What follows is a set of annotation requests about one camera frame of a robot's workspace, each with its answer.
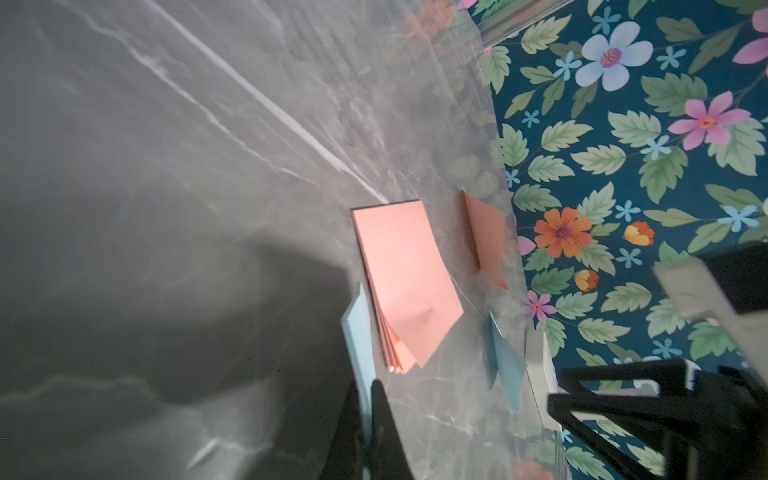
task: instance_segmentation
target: pink sticky note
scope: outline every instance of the pink sticky note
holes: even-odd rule
[[[390,371],[424,366],[464,313],[424,204],[354,210]]]
[[[504,214],[467,192],[464,192],[464,201],[467,204],[469,223],[472,225],[472,237],[475,239],[480,270],[489,282],[509,290],[502,274],[507,230]]]

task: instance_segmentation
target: pink flower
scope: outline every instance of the pink flower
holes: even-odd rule
[[[558,312],[552,305],[547,305],[549,300],[552,300],[552,295],[549,293],[545,293],[539,298],[536,292],[528,291],[528,308],[531,309],[531,316],[538,318],[539,322],[546,323],[548,314]]]
[[[741,108],[726,111],[732,104],[733,94],[729,91],[717,95],[710,103],[709,111],[701,100],[689,100],[685,103],[685,113],[693,120],[678,120],[670,125],[669,131],[673,134],[688,134],[683,141],[685,150],[693,150],[701,145],[704,135],[708,142],[727,145],[730,132],[723,125],[738,124],[751,115]]]
[[[752,14],[752,26],[757,31],[768,33],[768,8],[756,10]],[[758,38],[744,45],[733,57],[733,62],[751,65],[766,58],[768,58],[768,37]]]

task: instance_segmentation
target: blue sticky note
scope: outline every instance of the blue sticky note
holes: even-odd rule
[[[493,314],[491,314],[491,335],[493,336],[496,366],[502,382],[504,399],[513,409],[517,410],[520,406],[520,393],[525,378],[525,360],[502,336]]]
[[[360,415],[362,416],[362,433],[366,444],[371,442],[373,434],[373,399],[371,386],[376,379],[376,368],[373,365],[373,346],[371,337],[371,315],[362,284],[357,284],[357,296],[350,303],[341,320],[342,331],[352,369],[355,373],[357,391],[360,395]]]

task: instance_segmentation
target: orange flower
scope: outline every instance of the orange flower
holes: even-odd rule
[[[654,235],[656,233],[645,222],[635,222],[624,231],[624,238],[627,242],[647,247],[654,244]]]
[[[592,235],[585,233],[592,228],[588,218],[578,218],[578,212],[572,208],[564,208],[563,215],[557,209],[544,214],[547,221],[539,220],[533,231],[541,233],[536,237],[539,248],[547,248],[547,255],[558,258],[565,253],[566,257],[575,257],[579,247],[587,247],[592,241]]]
[[[453,22],[456,6],[451,0],[431,0],[416,12],[416,18],[408,23],[408,36],[435,37]]]
[[[584,293],[597,288],[599,279],[600,277],[592,270],[582,270],[581,272],[577,272],[574,276],[576,286]]]

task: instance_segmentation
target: flower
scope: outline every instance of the flower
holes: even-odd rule
[[[536,237],[539,248],[547,248],[547,255],[558,258],[565,253],[566,257],[576,257],[579,247],[586,247],[592,241],[592,235],[585,233],[592,228],[588,218],[578,218],[578,212],[573,208],[564,208],[562,217],[557,209],[544,214],[546,221],[539,220],[533,231],[540,233]]]
[[[653,138],[649,138],[645,141],[645,143],[648,145],[648,148],[644,148],[640,151],[640,153],[646,155],[650,154],[651,160],[658,160],[659,154],[669,155],[672,153],[671,148],[664,146],[669,140],[669,135],[661,135],[658,141],[655,141]]]
[[[588,87],[603,78],[605,91],[616,91],[629,81],[627,67],[645,65],[654,54],[649,41],[632,43],[640,33],[635,22],[624,22],[614,29],[611,41],[603,35],[595,35],[581,48],[581,54],[592,60],[576,72],[576,83]]]
[[[617,205],[616,210],[619,210],[619,213],[616,214],[616,218],[624,217],[627,222],[632,221],[632,214],[640,213],[640,208],[632,207],[632,200],[627,200],[624,202],[623,207],[621,205]]]
[[[554,61],[554,64],[560,67],[554,71],[554,76],[559,77],[562,75],[563,80],[568,81],[571,80],[571,69],[575,70],[581,67],[581,60],[574,60],[574,52],[570,51],[568,55],[565,55],[565,60],[558,58]]]
[[[538,110],[533,110],[532,114],[529,114],[528,112],[525,112],[525,118],[523,119],[523,123],[528,123],[528,128],[533,127],[533,124],[539,123],[541,120],[536,118],[538,116]]]
[[[603,29],[603,35],[608,35],[611,33],[611,23],[616,23],[619,20],[621,20],[621,15],[618,13],[616,15],[611,16],[611,7],[605,7],[605,10],[603,10],[603,16],[595,15],[592,17],[593,22],[597,22],[597,25],[592,28],[592,34],[596,34],[600,31],[600,29]]]
[[[723,210],[725,210],[725,213],[728,214],[727,217],[718,218],[718,223],[728,224],[730,223],[730,231],[736,233],[741,231],[741,224],[744,223],[748,227],[757,227],[757,220],[753,218],[748,218],[749,215],[754,214],[757,212],[757,207],[754,205],[747,205],[746,207],[739,212],[736,210],[736,208],[731,207],[730,205],[726,205],[723,207]]]
[[[507,174],[507,186],[512,188],[512,185],[519,184],[520,179],[518,178],[518,169],[515,168],[511,172],[505,172]]]
[[[659,65],[659,68],[662,70],[667,70],[667,67],[672,65],[672,68],[680,67],[680,62],[677,61],[678,58],[682,57],[688,52],[685,48],[682,50],[675,51],[674,48],[671,46],[667,47],[667,54],[666,55],[659,55],[656,57],[658,61],[661,62],[661,65]]]
[[[710,103],[710,109],[704,106],[701,100],[689,100],[685,102],[685,113],[693,120],[678,120],[669,127],[673,134],[686,134],[683,141],[685,150],[693,150],[701,145],[704,135],[707,142],[717,145],[727,145],[730,142],[730,132],[723,125],[735,125],[745,121],[751,113],[734,108],[726,111],[733,103],[733,94],[729,91],[717,95]]]
[[[682,355],[683,350],[672,348],[672,339],[664,340],[664,344],[658,340],[654,340],[654,345],[659,347],[651,351],[654,355],[661,355],[662,358],[670,359],[672,355]]]
[[[632,249],[632,253],[627,252],[626,248],[620,248],[619,253],[621,253],[621,257],[616,257],[616,261],[624,262],[624,268],[630,268],[632,266],[632,263],[636,263],[637,265],[643,264],[642,260],[635,258],[638,255],[640,255],[639,248]]]
[[[539,322],[546,323],[547,315],[558,312],[552,305],[547,305],[549,300],[552,300],[549,293],[539,297],[533,290],[528,291],[528,308],[531,310],[531,316],[535,316]]]
[[[752,26],[761,33],[768,33],[768,8],[761,8],[752,14]],[[733,57],[733,62],[751,65],[766,58],[768,58],[768,37],[758,38],[744,45]],[[768,76],[768,67],[766,67],[766,76]]]
[[[597,288],[600,277],[592,270],[582,270],[574,275],[576,286],[582,292],[590,292]]]
[[[627,229],[624,231],[624,238],[627,242],[641,247],[647,247],[654,244],[654,229],[650,228],[645,222],[635,222],[631,225],[627,225]]]

